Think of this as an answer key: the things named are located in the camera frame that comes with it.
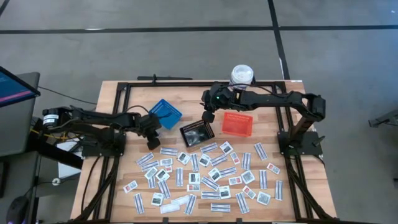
red basket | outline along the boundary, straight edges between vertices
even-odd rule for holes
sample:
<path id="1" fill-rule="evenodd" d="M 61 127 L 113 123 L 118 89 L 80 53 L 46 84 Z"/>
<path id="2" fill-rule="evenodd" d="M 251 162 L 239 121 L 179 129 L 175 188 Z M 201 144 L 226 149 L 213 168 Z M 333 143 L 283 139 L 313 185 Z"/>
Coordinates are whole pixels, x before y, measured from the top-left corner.
<path id="1" fill-rule="evenodd" d="M 253 127 L 253 117 L 237 114 L 224 113 L 223 132 L 226 134 L 233 134 L 237 136 L 248 137 L 251 136 Z"/>

plastic basket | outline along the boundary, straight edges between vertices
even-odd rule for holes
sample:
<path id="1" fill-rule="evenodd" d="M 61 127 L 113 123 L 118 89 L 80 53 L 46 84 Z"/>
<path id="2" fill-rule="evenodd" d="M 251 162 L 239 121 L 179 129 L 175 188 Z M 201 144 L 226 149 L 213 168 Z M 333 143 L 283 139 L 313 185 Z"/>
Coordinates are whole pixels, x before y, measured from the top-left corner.
<path id="1" fill-rule="evenodd" d="M 161 99 L 149 113 L 155 113 L 160 118 L 160 123 L 166 129 L 172 129 L 172 127 L 180 121 L 182 114 L 169 102 Z"/>
<path id="2" fill-rule="evenodd" d="M 197 145 L 215 136 L 209 122 L 204 120 L 184 126 L 180 128 L 180 132 L 187 147 Z"/>
<path id="3" fill-rule="evenodd" d="M 222 131 L 226 134 L 248 137 L 251 136 L 253 128 L 253 117 L 237 114 L 224 113 Z"/>

monitor screen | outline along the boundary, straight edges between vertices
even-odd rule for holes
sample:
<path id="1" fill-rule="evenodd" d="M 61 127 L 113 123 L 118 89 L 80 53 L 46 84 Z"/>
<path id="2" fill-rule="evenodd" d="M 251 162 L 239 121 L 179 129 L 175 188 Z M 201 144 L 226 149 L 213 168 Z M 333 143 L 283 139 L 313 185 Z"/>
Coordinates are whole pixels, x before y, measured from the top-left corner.
<path id="1" fill-rule="evenodd" d="M 36 93 L 0 71 L 0 107 L 32 98 Z"/>

black line on floor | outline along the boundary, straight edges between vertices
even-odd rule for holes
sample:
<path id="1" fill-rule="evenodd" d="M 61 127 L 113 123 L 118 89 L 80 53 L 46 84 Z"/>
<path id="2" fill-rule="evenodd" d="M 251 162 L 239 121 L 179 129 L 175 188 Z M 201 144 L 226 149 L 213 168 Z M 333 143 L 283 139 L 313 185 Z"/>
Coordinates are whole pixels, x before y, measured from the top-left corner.
<path id="1" fill-rule="evenodd" d="M 386 30 L 398 29 L 398 25 L 374 25 L 374 26 L 281 26 L 279 30 Z"/>
<path id="2" fill-rule="evenodd" d="M 279 32 L 279 25 L 278 25 L 278 20 L 276 17 L 276 11 L 275 11 L 275 6 L 274 6 L 273 0 L 268 0 L 268 6 L 269 6 L 269 12 L 271 14 L 272 28 L 274 30 L 275 41 L 276 41 L 276 46 L 278 49 L 279 59 L 282 64 L 283 78 L 285 80 L 290 80 L 290 74 L 289 74 L 289 69 L 287 68 L 284 45 L 282 43 L 282 37 L 280 36 L 280 32 Z"/>
<path id="3" fill-rule="evenodd" d="M 4 2 L 0 6 L 0 17 L 1 17 L 1 14 L 4 12 L 4 10 L 6 10 L 6 7 L 7 7 L 9 2 L 10 2 L 10 0 L 4 0 Z"/>
<path id="4" fill-rule="evenodd" d="M 271 26 L 223 26 L 223 27 L 152 27 L 112 29 L 34 29 L 0 30 L 0 34 L 109 34 L 140 32 L 216 32 L 216 31 L 262 31 L 272 30 Z"/>

computer monitor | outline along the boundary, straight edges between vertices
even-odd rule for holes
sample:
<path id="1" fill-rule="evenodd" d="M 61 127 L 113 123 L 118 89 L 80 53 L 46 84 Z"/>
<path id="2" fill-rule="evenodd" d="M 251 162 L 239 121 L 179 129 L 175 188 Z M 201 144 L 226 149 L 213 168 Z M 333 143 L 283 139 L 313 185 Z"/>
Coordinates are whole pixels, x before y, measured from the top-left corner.
<path id="1" fill-rule="evenodd" d="M 40 92 L 0 67 L 0 108 L 40 96 Z"/>

